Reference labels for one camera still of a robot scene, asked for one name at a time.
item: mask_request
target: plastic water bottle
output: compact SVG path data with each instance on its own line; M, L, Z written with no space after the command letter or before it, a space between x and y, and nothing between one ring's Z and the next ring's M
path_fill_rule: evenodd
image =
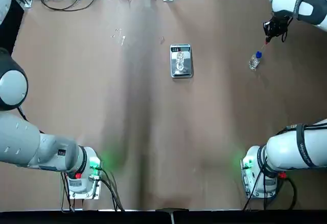
M252 55L249 61L249 66L252 70L255 70L256 67L259 65L261 56L262 56L261 52L256 52L254 55Z

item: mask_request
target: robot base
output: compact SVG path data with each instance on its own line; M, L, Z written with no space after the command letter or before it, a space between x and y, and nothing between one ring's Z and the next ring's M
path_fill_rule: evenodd
M264 198L264 174L260 173L257 162L257 153L259 146L253 146L249 149L244 159L241 160L242 182L247 198L250 198L254 188L255 181L259 175L258 182L251 198ZM277 178L269 178L266 176L266 198L274 197L276 194Z
M87 154L87 162L81 178L67 178L69 196L70 199L77 200L98 200L101 190L101 171L95 169L95 167L102 168L102 162L91 147L85 147L84 149Z

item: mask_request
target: small label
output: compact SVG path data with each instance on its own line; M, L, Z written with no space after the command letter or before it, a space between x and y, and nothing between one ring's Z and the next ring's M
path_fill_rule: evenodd
M69 180L69 185L72 187L81 187L82 181L81 180L77 180L77 181Z
M276 178L274 179L266 179L265 180L266 186L274 186L276 184Z

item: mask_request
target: electronic device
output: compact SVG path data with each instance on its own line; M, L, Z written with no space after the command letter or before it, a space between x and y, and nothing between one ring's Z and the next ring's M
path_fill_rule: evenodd
M170 46L170 75L173 78L191 78L193 76L192 52L189 44Z

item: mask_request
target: cable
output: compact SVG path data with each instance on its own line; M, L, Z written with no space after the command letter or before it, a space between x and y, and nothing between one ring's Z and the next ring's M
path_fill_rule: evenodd
M62 200L61 200L61 212L65 213L63 211L63 199L64 199L64 193L66 193L66 198L67 198L67 202L69 204L69 211L72 211L72 206L71 206L71 199L69 197L69 185L68 185L68 181L66 176L64 176L63 172L60 172L60 176L61 176L61 180L62 180L62 184L63 184L63 192L62 192Z
M263 171L264 175L264 210L267 208L267 195L266 195L266 175L265 172Z
M84 10L84 9L86 9L86 8L88 8L90 5L92 5L93 4L93 2L94 2L95 0L92 0L87 6L85 6L85 7L82 7L82 8L79 8L79 9L72 9L72 10L69 10L69 8L71 8L72 6L74 6L77 2L78 2L78 0L75 0L71 5L69 5L68 7L65 7L65 8L54 8L54 7L51 7L51 6L49 6L49 5L47 5L45 2L44 2L44 0L41 0L41 3L44 5L44 6L46 6L47 8L49 8L49 9L51 9L51 10L54 10L54 11L64 11L64 12L74 12L74 11L81 11L81 10Z
M288 31L288 26L291 24L291 22L293 21L293 18L291 17L288 22L287 22L287 28L286 31L282 34L282 42L284 43L286 41L287 38L287 31Z
M25 114L24 114L24 112L23 112L23 110L22 110L22 108L21 108L20 106L17 108L17 110L18 110L19 114L21 115L21 117L22 117L24 120L26 120L27 122L29 122L29 121L27 120L27 118L26 118L26 116L25 116Z
M124 208L119 204L117 197L115 196L115 194L113 194L112 191L112 187L103 179L100 179L101 182L103 182L106 187L109 189L109 191L111 192L111 196L113 197L113 200L117 203L118 207L120 208L121 211L125 211Z
M263 171L264 168L265 168L265 166L262 167L262 169L260 170L258 176L256 177L256 180L255 180L255 183L254 183L254 186L253 186L252 192L251 192L251 194L250 194L250 196L249 196L249 199L247 200L246 204L245 204L244 207L243 207L243 211L246 210L246 207L248 206L248 204L249 204L249 202L250 202L250 200L251 200L251 198L252 198L252 196L253 196L253 193L254 193L254 190L255 190L255 186L257 185L258 180L259 180L259 178L260 178L260 175L261 175L261 173L262 173L262 171Z
M282 186L284 184L284 179L282 178L278 178L278 181L277 181L277 187L276 187L276 192L275 192L275 196L274 197L271 197L269 200L267 200L267 203L266 203L266 209L269 207L269 205L277 198L279 192L281 191L282 189Z
M292 199L292 203L291 203L290 207L288 208L288 210L293 210L293 208L296 204L296 201L297 201L297 189L296 189L294 182L289 177L285 178L285 181L288 181L293 188L293 199Z
M106 175L110 187L113 185L114 191L112 191L112 188L111 188L111 191L110 191L111 192L112 199L116 201L117 206L123 211L124 208L123 208L123 205L121 203L121 200L120 200L120 197L119 197L119 194L118 194L116 179L114 178L112 172L110 172L110 174L111 174L111 177L112 177L113 181L109 178L107 172L104 169L100 168L100 170L103 171L104 174Z

